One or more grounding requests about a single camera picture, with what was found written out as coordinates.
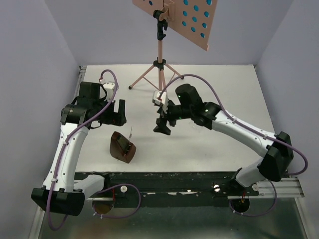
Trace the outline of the brown wooden metronome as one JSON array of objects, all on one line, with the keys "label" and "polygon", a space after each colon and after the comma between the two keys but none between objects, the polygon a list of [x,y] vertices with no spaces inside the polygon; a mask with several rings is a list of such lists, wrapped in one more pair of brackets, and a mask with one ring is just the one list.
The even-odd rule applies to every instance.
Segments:
[{"label": "brown wooden metronome", "polygon": [[110,141],[110,155],[126,164],[129,164],[135,156],[136,146],[121,133],[114,131]]}]

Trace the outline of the pink music stand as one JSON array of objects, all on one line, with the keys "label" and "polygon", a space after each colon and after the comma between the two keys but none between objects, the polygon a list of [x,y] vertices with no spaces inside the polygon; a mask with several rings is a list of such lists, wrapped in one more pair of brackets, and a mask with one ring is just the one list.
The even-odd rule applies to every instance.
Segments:
[{"label": "pink music stand", "polygon": [[158,55],[153,64],[142,73],[128,89],[132,89],[144,79],[155,89],[166,86],[164,69],[168,68],[174,76],[184,78],[163,58],[165,31],[171,28],[201,49],[208,51],[209,37],[217,9],[216,0],[134,0],[133,5],[151,15],[157,21]]}]

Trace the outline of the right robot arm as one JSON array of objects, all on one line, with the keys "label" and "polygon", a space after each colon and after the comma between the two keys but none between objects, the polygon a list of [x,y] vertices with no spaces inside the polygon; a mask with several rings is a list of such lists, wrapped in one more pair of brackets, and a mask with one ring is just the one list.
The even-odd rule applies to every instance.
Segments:
[{"label": "right robot arm", "polygon": [[293,159],[290,136],[285,132],[274,134],[228,116],[220,105],[203,102],[195,87],[183,84],[176,88],[179,104],[175,105],[166,92],[155,91],[152,102],[158,106],[159,118],[154,132],[170,135],[169,126],[177,120],[191,119],[196,125],[214,130],[241,142],[256,152],[260,159],[239,168],[229,182],[229,189],[241,195],[251,185],[264,180],[279,182]]}]

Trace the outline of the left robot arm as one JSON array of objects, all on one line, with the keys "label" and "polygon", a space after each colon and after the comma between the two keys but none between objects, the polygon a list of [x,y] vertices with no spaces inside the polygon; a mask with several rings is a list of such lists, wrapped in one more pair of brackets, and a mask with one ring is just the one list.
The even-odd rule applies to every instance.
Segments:
[{"label": "left robot arm", "polygon": [[60,138],[53,163],[40,188],[34,188],[32,200],[43,210],[77,216],[84,202],[93,194],[104,197],[110,193],[111,185],[102,176],[88,176],[79,183],[74,182],[80,151],[92,122],[100,125],[123,126],[125,100],[119,101],[114,110],[115,82],[81,82],[79,94],[61,111]]}]

